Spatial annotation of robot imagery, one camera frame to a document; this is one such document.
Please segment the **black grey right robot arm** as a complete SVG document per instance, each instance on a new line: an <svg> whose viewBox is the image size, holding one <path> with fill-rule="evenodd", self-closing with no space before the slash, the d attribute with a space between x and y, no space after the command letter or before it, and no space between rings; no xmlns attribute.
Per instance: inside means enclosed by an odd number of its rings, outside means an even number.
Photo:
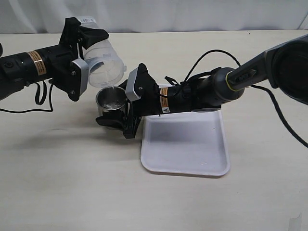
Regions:
<svg viewBox="0 0 308 231"><path fill-rule="evenodd" d="M121 84L124 109L114 109L96 119L101 126L122 131L133 139L144 116L217 111L239 99L245 88L257 88L268 80L290 98L308 102L308 38L301 36L270 48L236 69L218 67L197 75L189 73L182 82L166 77L169 87L161 88L139 64Z"/></svg>

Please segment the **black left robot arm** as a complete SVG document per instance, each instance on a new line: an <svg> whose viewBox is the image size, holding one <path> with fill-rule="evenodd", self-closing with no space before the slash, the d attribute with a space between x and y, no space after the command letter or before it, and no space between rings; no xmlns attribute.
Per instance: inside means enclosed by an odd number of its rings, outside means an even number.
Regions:
<svg viewBox="0 0 308 231"><path fill-rule="evenodd" d="M57 45L1 57L0 98L49 79L77 102L87 89L90 75L83 51L108 38L103 29L82 26L75 17L66 18Z"/></svg>

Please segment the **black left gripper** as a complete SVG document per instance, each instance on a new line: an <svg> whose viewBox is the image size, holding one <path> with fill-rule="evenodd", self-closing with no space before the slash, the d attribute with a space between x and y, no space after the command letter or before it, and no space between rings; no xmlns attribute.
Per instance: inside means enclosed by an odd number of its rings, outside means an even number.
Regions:
<svg viewBox="0 0 308 231"><path fill-rule="evenodd" d="M80 26L81 22L75 17L65 19L64 28L60 37L59 44L52 50L52 84L58 89L67 93L72 101L78 101L78 97L73 91L71 62L78 55L78 39L81 46L88 49L92 45L109 38L109 34L104 29L95 29Z"/></svg>

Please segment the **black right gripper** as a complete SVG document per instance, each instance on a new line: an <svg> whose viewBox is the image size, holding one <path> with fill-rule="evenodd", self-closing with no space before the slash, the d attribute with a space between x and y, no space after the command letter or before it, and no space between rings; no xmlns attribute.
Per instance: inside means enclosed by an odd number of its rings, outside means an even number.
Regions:
<svg viewBox="0 0 308 231"><path fill-rule="evenodd" d="M103 115L96 118L100 126L124 130L123 135L126 139L133 139L136 136L141 118L160 114L159 106L159 86L148 73L145 64L138 65L137 87L141 90L141 98L137 101L130 102L128 119L125 122L124 117L119 115ZM126 94L128 80L126 79L118 87Z"/></svg>

